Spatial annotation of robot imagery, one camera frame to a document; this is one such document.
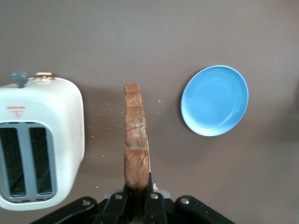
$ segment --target brown table surface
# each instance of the brown table surface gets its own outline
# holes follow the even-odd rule
[[[123,187],[123,87],[132,82],[142,91],[160,189],[173,199],[192,195],[237,224],[298,223],[298,24],[295,0],[2,0],[0,85],[15,69],[74,82],[86,145],[63,203],[0,209],[0,223],[29,223]],[[191,77],[217,64],[242,73],[249,104],[231,131],[204,137],[184,124],[180,98]]]

